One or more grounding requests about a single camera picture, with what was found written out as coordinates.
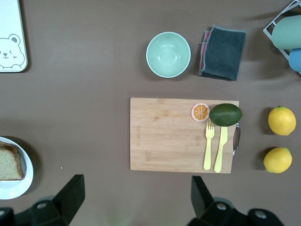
dish towel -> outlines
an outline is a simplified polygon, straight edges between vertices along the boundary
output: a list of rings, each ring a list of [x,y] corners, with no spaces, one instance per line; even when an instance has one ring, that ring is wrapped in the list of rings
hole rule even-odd
[[[199,74],[236,81],[246,32],[213,25],[211,31],[204,33]]]

plastic fork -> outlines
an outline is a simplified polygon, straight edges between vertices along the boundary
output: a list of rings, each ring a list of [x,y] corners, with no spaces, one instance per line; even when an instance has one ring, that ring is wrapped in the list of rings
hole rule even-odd
[[[214,137],[214,125],[212,122],[208,121],[206,126],[206,150],[204,158],[204,169],[209,170],[211,168],[211,140]]]

bear illustration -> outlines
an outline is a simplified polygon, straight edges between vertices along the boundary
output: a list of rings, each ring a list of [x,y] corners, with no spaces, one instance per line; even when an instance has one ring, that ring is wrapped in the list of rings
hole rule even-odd
[[[25,61],[24,54],[19,47],[20,38],[11,34],[8,39],[0,38],[0,69],[20,69]]]

bread slice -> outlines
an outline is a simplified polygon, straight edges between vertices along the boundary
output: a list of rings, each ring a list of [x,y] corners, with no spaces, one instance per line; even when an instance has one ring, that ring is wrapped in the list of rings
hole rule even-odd
[[[18,147],[0,142],[0,180],[22,180],[23,177]]]

mint green bowl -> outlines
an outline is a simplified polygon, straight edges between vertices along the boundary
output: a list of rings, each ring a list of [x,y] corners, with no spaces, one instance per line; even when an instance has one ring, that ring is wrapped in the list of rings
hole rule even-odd
[[[189,44],[174,32],[158,34],[147,47],[146,61],[156,75],[173,78],[183,73],[189,64]]]

